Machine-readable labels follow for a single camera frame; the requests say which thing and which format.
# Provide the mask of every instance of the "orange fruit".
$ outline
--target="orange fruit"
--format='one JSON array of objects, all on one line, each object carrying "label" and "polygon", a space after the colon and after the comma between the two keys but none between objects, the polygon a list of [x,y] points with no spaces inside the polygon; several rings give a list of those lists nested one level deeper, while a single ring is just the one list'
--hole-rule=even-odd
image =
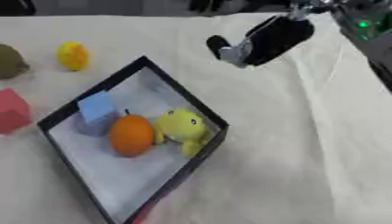
[{"label": "orange fruit", "polygon": [[126,115],[110,127],[112,147],[125,157],[145,153],[153,143],[154,130],[150,122],[140,115]]}]

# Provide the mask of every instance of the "yellow stuffed animal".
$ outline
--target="yellow stuffed animal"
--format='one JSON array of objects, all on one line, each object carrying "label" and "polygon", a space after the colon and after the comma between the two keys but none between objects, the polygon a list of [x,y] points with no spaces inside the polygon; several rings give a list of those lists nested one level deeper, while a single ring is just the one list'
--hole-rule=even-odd
[{"label": "yellow stuffed animal", "polygon": [[190,110],[176,108],[163,113],[154,122],[154,143],[162,144],[165,138],[182,143],[184,155],[196,155],[207,143],[208,127],[203,119]]}]

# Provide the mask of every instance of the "table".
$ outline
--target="table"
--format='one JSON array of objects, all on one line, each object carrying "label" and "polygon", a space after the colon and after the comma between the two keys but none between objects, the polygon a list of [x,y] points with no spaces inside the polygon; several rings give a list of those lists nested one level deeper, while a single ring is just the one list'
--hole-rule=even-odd
[{"label": "table", "polygon": [[[226,142],[146,223],[390,223],[392,98],[327,15],[264,66],[235,68],[205,46],[214,34],[238,42],[269,16],[2,17],[1,42],[32,71],[0,88],[21,94],[37,122],[147,55],[222,115]],[[92,52],[89,69],[58,64],[68,40]],[[0,137],[0,179],[2,223],[103,223],[34,124]]]}]

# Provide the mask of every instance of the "white cloth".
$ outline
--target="white cloth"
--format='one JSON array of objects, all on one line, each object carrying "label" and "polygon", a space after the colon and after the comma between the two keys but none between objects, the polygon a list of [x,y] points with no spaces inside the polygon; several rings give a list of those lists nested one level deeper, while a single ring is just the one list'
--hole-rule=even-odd
[{"label": "white cloth", "polygon": [[[230,124],[226,142],[146,223],[391,223],[392,97],[327,16],[316,35],[247,69],[208,51],[214,34],[239,42],[270,14],[211,18],[2,17],[0,41],[33,71],[0,81],[34,121],[147,55]],[[55,59],[62,42],[93,54],[86,71]],[[102,223],[94,206],[31,125],[0,138],[1,223]]]}]

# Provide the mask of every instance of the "pink block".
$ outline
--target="pink block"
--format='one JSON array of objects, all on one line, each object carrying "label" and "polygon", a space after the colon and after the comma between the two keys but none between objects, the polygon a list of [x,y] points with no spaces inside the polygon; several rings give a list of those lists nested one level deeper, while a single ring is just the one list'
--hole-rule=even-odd
[{"label": "pink block", "polygon": [[7,88],[0,90],[0,134],[8,134],[31,122],[29,104]]}]

